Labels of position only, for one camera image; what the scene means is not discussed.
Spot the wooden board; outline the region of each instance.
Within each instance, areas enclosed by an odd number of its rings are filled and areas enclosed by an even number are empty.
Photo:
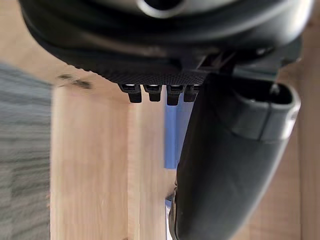
[[[53,91],[51,239],[128,237],[128,105],[77,86]]]
[[[299,75],[302,108],[299,115],[301,172],[301,239],[320,239],[320,26],[305,31]]]

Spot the black plastic housing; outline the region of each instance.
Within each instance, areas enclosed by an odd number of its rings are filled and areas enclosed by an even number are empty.
[[[178,240],[228,240],[264,195],[300,100],[284,85],[211,77],[192,110],[171,219]]]

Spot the gray carpet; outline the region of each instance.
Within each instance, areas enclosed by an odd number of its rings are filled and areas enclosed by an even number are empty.
[[[0,240],[48,240],[51,87],[0,64]]]

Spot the black plastic part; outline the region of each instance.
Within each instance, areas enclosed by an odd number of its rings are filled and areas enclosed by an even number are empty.
[[[122,92],[128,94],[129,100],[133,104],[142,102],[141,87],[136,84],[119,84]]]
[[[167,85],[166,86],[166,103],[169,106],[176,106],[179,102],[179,96],[185,91],[184,85]]]
[[[160,102],[162,85],[143,85],[146,93],[149,93],[151,102]]]
[[[219,102],[213,94],[214,89],[216,93],[228,94],[226,86],[233,83],[226,81],[211,79],[204,83],[194,103],[177,169],[176,212],[171,213],[175,222],[170,224],[170,232],[177,240],[229,240],[264,195],[288,142],[288,137],[279,136],[277,128],[271,140],[262,140],[261,134],[250,139],[248,133],[234,133],[216,111],[217,105],[221,105],[219,109],[224,106],[226,112],[230,111],[230,118],[236,117],[236,109],[229,108],[232,98]],[[269,102],[267,98],[260,102]],[[290,119],[291,110],[300,106],[297,101],[287,107],[291,101],[276,101],[285,108],[287,114],[281,115],[285,120]],[[272,104],[267,103],[265,108],[272,112]],[[257,117],[268,125],[268,116]],[[254,114],[248,115],[247,121],[252,123],[255,118]],[[264,129],[253,125],[246,131],[263,133]]]
[[[186,103],[194,102],[200,87],[200,85],[187,85],[184,90],[183,101]]]
[[[206,14],[163,20],[126,14],[83,0],[19,2],[25,19],[47,41],[61,48],[72,45],[100,51],[107,51],[111,45],[98,42],[109,43],[110,38],[128,46],[138,43],[146,50],[154,45],[161,50],[169,45],[278,47],[301,34],[313,6],[313,0],[241,0]]]

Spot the plastic opening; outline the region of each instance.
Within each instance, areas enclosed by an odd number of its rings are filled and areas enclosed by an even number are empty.
[[[293,101],[293,96],[286,86],[271,81],[235,81],[233,90],[240,96],[257,102],[288,105]]]

